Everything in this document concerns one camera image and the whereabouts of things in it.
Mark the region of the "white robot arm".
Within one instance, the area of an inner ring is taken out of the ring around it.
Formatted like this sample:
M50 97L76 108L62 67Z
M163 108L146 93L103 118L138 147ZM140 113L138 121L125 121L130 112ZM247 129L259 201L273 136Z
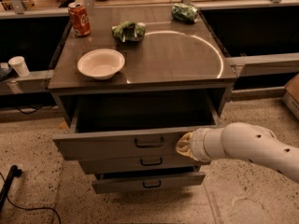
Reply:
M223 128L199 128L185 133L176 144L180 155L195 161L248 161L270 168L299 183L299 148L280 142L262 126L244 122Z

